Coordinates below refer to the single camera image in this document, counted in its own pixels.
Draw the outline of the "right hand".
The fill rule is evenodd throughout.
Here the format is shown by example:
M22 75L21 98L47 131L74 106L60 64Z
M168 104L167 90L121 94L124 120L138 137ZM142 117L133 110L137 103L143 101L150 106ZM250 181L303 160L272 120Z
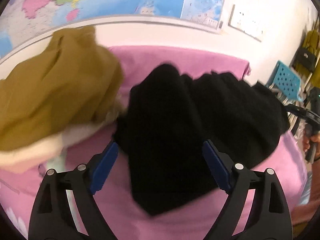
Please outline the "right hand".
M308 136L305 132L303 135L303 151L306 153L305 159L313 163L319 159L319 133Z

